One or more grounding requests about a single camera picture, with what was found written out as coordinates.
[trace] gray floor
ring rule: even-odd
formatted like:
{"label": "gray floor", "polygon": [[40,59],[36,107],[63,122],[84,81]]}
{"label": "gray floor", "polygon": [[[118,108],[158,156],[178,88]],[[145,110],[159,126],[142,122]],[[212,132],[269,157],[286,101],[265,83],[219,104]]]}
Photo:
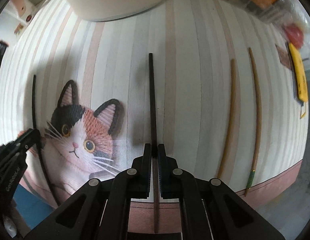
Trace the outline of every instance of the gray floor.
{"label": "gray floor", "polygon": [[298,177],[288,189],[257,211],[286,240],[295,239],[310,218],[310,81],[308,81],[309,125],[305,154]]}

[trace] calico cat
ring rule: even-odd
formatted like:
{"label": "calico cat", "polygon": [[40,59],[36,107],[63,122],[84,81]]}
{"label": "calico cat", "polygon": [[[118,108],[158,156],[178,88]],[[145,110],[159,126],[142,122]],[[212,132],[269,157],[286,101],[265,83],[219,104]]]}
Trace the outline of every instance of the calico cat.
{"label": "calico cat", "polygon": [[112,134],[121,105],[111,99],[95,111],[79,105],[77,86],[69,80],[45,129],[42,157],[50,182],[70,195],[91,177],[114,177]]}

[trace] striped surface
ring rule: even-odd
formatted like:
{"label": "striped surface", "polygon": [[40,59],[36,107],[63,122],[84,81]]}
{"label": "striped surface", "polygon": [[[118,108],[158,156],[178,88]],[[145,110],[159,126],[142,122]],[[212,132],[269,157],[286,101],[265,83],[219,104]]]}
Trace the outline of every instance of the striped surface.
{"label": "striped surface", "polygon": [[104,23],[79,19],[66,0],[47,0],[2,62],[0,144],[32,127],[33,74],[41,131],[64,84],[74,79],[84,106],[95,110],[111,98],[122,102],[125,117],[116,145],[126,169],[150,142],[152,52],[158,142],[165,143],[167,154],[182,169],[210,179],[217,173],[226,138],[234,57],[240,93],[237,136],[224,181],[234,191],[242,190],[256,128],[251,47],[262,98],[261,147],[253,181],[259,184],[303,158],[308,130],[308,113],[299,119],[292,73],[280,64],[275,43],[285,47],[273,26],[219,0],[166,0],[142,14]]}

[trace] cat mouth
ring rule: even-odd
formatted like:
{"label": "cat mouth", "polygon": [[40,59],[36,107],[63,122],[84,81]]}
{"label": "cat mouth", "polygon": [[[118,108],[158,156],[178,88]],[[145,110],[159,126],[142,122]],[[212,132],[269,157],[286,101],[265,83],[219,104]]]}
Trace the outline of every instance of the cat mouth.
{"label": "cat mouth", "polygon": [[77,154],[76,154],[75,151],[76,151],[76,148],[74,148],[74,150],[73,150],[73,151],[70,151],[69,153],[74,153],[74,154],[76,155],[76,157],[79,158],[79,157],[77,156]]}

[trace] cat ear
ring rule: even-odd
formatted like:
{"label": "cat ear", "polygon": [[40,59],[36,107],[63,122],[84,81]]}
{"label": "cat ear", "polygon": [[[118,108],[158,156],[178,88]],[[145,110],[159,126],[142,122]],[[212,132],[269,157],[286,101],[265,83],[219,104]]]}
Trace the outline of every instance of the cat ear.
{"label": "cat ear", "polygon": [[118,121],[119,111],[119,101],[117,99],[111,99],[98,107],[94,112],[94,116],[108,128],[108,134],[112,134]]}
{"label": "cat ear", "polygon": [[61,91],[58,99],[57,107],[77,105],[78,104],[78,92],[77,86],[74,80],[69,80]]}

